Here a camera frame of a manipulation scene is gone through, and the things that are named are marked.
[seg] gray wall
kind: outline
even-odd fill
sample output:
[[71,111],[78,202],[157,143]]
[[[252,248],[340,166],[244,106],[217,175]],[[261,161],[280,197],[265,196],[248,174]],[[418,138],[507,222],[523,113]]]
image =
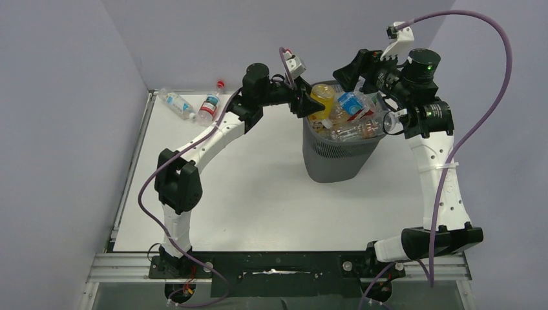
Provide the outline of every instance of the gray wall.
[[[331,79],[360,48],[386,48],[389,24],[449,9],[454,0],[103,3],[149,88],[212,88],[218,78],[236,88],[252,63],[283,72],[279,46],[303,58],[309,81]],[[418,47],[431,43],[442,21],[414,27]]]
[[3,0],[0,94],[0,309],[74,309],[146,87],[100,0]]
[[[473,224],[485,232],[485,241],[467,252],[474,294],[480,309],[545,309],[548,2],[457,0],[454,8],[497,20],[514,51],[503,102],[456,158],[463,200]],[[485,23],[447,17],[431,47],[442,57],[436,81],[451,104],[460,138],[500,88],[502,42]]]

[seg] white table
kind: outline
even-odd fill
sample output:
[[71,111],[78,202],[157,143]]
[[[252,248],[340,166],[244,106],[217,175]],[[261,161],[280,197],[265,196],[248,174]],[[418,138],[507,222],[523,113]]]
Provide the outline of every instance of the white table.
[[[197,109],[205,93],[182,96]],[[129,176],[115,251],[147,251],[162,241],[159,226],[139,209],[137,193],[164,148],[174,150],[201,130],[156,100]],[[422,224],[419,175],[402,136],[382,139],[354,179],[315,183],[302,158],[302,120],[287,105],[265,108],[259,123],[214,158],[200,178],[204,195],[191,218],[195,251],[358,251]],[[143,202],[163,219],[153,187]]]

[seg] black robot arm segment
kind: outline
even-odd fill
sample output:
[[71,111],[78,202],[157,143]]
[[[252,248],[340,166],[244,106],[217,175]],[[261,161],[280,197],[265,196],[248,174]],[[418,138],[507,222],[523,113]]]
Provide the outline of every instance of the black robot arm segment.
[[354,90],[360,77],[365,79],[361,92],[381,91],[403,110],[398,117],[405,138],[431,132],[453,135],[454,125],[449,105],[436,97],[434,73],[439,64],[437,53],[424,48],[412,50],[401,66],[397,58],[382,58],[382,50],[362,49],[352,62],[333,72],[333,77],[346,92]]
[[262,108],[269,105],[288,103],[290,110],[298,118],[324,110],[324,106],[310,98],[311,86],[301,77],[295,79],[296,89],[284,81],[269,78],[265,64],[254,63],[246,70],[242,80],[242,94],[228,103],[232,112],[245,122],[247,133],[261,119]]

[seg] plastic basket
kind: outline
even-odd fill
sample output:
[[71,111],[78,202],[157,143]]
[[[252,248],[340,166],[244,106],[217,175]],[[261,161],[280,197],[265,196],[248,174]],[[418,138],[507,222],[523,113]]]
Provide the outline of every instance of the plastic basket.
[[[336,81],[324,81],[337,93],[343,92]],[[376,100],[377,111],[387,110],[384,101]],[[317,134],[308,118],[302,122],[302,155],[306,171],[318,183],[332,183],[352,179],[385,135],[360,141],[336,142]]]

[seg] screw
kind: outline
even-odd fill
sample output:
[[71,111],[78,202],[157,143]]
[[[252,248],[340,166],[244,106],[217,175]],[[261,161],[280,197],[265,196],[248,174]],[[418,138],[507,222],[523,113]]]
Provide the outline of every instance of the screw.
[[348,261],[347,261],[347,262],[344,262],[344,263],[342,263],[342,264],[343,264],[343,265],[342,265],[342,269],[343,269],[344,271],[352,271],[352,263],[351,263],[351,262],[348,262]]
[[[211,262],[206,262],[205,264],[206,264],[207,266],[209,266],[209,268],[213,268],[213,264],[212,264]],[[207,273],[210,273],[210,272],[211,272],[210,269],[205,268],[205,267],[204,267],[204,271],[207,272]]]

